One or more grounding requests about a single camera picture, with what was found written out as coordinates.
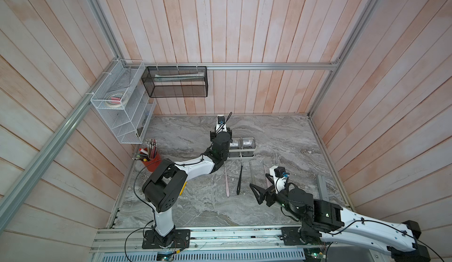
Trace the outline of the yellow toothbrush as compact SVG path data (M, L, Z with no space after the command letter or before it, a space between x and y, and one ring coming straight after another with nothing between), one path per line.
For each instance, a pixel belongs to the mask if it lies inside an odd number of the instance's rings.
M183 191L184 191L186 185L187 185L187 182L185 182L184 185L182 186L182 189L181 189L180 194L179 194L180 196L183 194Z

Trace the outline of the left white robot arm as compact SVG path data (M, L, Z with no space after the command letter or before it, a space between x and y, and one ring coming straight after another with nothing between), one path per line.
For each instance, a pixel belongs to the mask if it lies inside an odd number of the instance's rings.
M175 229L172 206L186 182L216 172L229 156L231 129L221 129L212 136L211 145L201 156L183 162L162 160L142 186L145 199L154 210L154 231L164 239Z

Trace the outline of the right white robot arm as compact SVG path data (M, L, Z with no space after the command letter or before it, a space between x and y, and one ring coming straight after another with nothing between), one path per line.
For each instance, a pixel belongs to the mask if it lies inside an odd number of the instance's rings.
M389 223L370 218L338 204L315 199L277 171L266 174L273 186L266 189L255 184L250 188L258 204L280 206L282 214L298 227L283 227L281 239L287 246L348 244L389 255L396 262L429 262L428 247L419 240L420 226L408 220Z

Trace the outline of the black toothbrush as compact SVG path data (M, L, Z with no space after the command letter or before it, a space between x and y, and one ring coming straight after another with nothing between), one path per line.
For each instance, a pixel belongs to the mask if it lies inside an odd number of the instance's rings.
M240 195L240 192L241 192L242 171L243 171L243 164L241 164L241 167L240 167L240 173L239 173L239 178L238 178L238 183L237 183L236 195Z

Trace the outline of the grey green toothbrush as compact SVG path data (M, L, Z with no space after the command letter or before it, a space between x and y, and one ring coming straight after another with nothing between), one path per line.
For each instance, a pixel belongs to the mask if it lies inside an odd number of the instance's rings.
M255 178L254 178L254 173L253 173L253 169L252 169L251 163L248 163L248 166L249 166L250 178L251 178L250 183L251 184L255 184Z

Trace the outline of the light pink toothbrush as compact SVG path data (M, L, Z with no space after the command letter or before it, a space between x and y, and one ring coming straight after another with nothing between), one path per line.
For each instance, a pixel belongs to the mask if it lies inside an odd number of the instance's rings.
M228 174L227 174L227 168L224 168L224 174L225 174L225 185L226 185L226 196L230 197L230 188L228 183Z

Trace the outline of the grey flat block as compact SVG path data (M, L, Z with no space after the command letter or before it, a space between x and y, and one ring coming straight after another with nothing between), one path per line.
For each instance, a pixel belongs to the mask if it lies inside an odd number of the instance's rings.
M317 175L317 187L319 191L320 200L329 202L329 194L327 190L326 178L322 175Z

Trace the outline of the red pencil cup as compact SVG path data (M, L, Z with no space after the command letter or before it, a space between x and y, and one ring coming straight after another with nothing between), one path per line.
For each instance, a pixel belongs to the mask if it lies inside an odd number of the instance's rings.
M156 152L156 155L154 158L151 158L151 159L146 158L146 159L143 159L143 161L142 161L142 163L145 165L146 169L151 173L153 173L157 169L157 167L160 165L161 162L162 162L162 158L161 158L159 152Z

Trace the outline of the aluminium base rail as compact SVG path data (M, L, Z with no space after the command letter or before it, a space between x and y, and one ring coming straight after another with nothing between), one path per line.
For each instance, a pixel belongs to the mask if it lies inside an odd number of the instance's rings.
M180 227L169 247L144 249L142 228L101 229L89 262L387 262L388 256L346 244L287 244L282 225Z

